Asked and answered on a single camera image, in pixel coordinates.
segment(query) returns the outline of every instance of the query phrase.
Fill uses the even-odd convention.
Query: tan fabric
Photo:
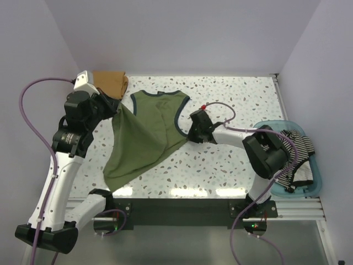
[[[105,94],[115,99],[122,99],[129,80],[125,72],[93,71],[93,84]]]

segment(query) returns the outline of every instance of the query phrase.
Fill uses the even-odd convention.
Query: green shirt
[[[178,126],[179,115],[190,97],[181,91],[131,95],[133,114],[120,104],[113,117],[114,147],[103,170],[114,192],[161,163],[186,143]]]

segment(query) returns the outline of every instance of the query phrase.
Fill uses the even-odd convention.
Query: speckled table surface
[[[190,96],[178,121],[184,132],[191,126],[190,113],[213,101],[228,103],[236,110],[232,125],[239,128],[252,128],[262,120],[283,118],[271,77],[131,76],[122,100],[131,111],[130,95],[143,89],[149,93],[181,90]],[[213,122],[224,121],[232,115],[221,105],[207,110]],[[93,188],[108,189],[103,168],[113,143],[111,120],[102,121],[73,182],[70,198],[85,198]],[[187,142],[168,159],[113,194],[116,198],[244,198],[253,177],[244,150]]]

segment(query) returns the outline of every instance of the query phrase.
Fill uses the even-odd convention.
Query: laundry basket
[[[255,128],[259,128],[263,125],[270,126],[274,131],[282,131],[282,130],[297,130],[301,135],[305,135],[303,129],[297,125],[296,123],[288,120],[267,120],[261,121],[255,124]],[[299,197],[317,197],[321,187],[322,180],[319,172],[319,168],[317,166],[315,155],[309,158],[310,167],[313,173],[314,183],[308,186],[297,187],[293,193],[289,193],[285,191],[285,188],[277,183],[272,186],[271,192],[273,195],[285,198],[299,198]]]

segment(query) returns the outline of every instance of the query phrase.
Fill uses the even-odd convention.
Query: blue trim
[[[136,98],[135,98],[134,94],[131,94],[130,97],[131,97],[132,103],[133,103],[133,114],[136,116],[136,113],[137,113]]]
[[[150,94],[148,92],[146,92],[145,90],[141,90],[144,94],[150,96],[150,97],[160,97],[163,95],[175,95],[178,94],[180,92],[180,90],[174,91],[174,92],[163,92],[163,93],[158,93],[158,94]]]
[[[176,114],[175,114],[175,118],[174,118],[174,125],[175,125],[177,131],[178,131],[181,135],[183,135],[184,137],[187,137],[187,134],[184,133],[184,132],[181,130],[181,128],[179,127],[178,119],[179,119],[179,116],[180,116],[181,111],[184,109],[185,105],[187,104],[187,102],[188,102],[189,100],[190,100],[190,97],[189,97],[189,96],[186,96],[186,97],[184,98],[184,100],[183,100],[183,102],[181,103],[181,105],[180,105],[178,111],[177,111]]]

